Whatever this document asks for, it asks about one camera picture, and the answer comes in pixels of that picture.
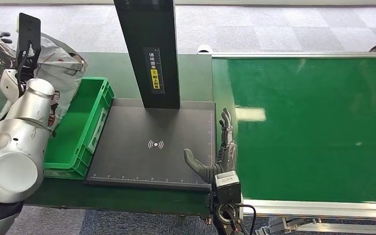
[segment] robotic hand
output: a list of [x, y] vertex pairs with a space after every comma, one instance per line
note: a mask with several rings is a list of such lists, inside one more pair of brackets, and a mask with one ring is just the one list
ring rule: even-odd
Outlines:
[[[237, 144], [233, 140], [233, 126], [230, 112], [224, 108], [220, 120], [222, 137], [221, 147], [213, 165], [204, 165], [198, 161], [191, 150], [184, 150], [185, 162], [205, 182], [211, 184], [210, 212], [212, 222], [220, 235], [247, 235], [242, 224], [241, 186], [235, 173]], [[250, 234], [254, 229], [253, 219]]]
[[233, 126], [230, 112], [224, 108], [221, 114], [224, 121], [221, 125], [221, 146], [214, 165], [204, 165], [198, 161], [191, 150], [184, 149], [185, 162], [191, 167], [205, 182], [214, 185], [215, 176], [228, 171], [235, 170], [237, 159], [237, 144], [233, 140]]

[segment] gray carpet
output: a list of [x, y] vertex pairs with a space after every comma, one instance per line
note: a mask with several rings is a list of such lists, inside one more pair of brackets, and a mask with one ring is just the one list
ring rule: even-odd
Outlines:
[[[0, 6], [0, 31], [14, 33], [19, 12], [40, 18], [43, 32], [77, 51], [127, 51], [112, 5]], [[371, 7], [177, 6], [176, 24], [179, 53], [195, 53], [200, 44], [225, 52], [368, 51], [376, 44], [376, 8]], [[250, 228], [251, 218], [244, 222]], [[266, 222], [258, 219], [256, 228]], [[8, 234], [216, 233], [190, 216], [25, 207]]]

